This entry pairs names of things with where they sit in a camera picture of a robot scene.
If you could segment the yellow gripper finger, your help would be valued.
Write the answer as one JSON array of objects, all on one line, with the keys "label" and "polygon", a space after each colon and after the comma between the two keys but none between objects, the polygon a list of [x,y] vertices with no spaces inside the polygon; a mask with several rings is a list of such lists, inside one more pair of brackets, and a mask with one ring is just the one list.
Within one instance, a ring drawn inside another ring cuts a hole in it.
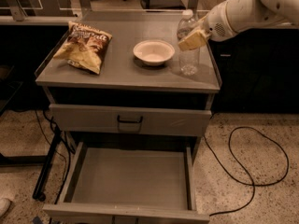
[{"label": "yellow gripper finger", "polygon": [[178,47],[181,51],[199,49],[207,43],[209,37],[210,32],[196,27],[178,42]]}]

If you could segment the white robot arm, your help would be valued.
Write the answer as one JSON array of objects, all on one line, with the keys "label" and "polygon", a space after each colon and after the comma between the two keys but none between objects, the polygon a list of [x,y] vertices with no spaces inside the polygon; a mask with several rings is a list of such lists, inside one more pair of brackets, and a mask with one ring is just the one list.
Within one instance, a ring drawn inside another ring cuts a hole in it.
[{"label": "white robot arm", "polygon": [[299,0],[225,0],[197,21],[178,42],[182,50],[203,47],[208,39],[225,41],[252,28],[269,28],[284,21],[299,24]]}]

